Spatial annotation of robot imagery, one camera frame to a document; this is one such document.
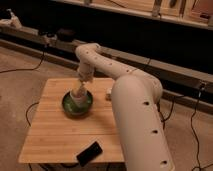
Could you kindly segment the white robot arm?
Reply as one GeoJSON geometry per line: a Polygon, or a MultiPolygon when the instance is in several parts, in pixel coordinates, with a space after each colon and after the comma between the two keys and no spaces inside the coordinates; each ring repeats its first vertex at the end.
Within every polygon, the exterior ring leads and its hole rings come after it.
{"type": "Polygon", "coordinates": [[[175,171],[157,104],[163,93],[155,76],[101,54],[101,46],[88,43],[76,48],[81,81],[99,70],[114,80],[112,110],[127,171],[175,171]]]}

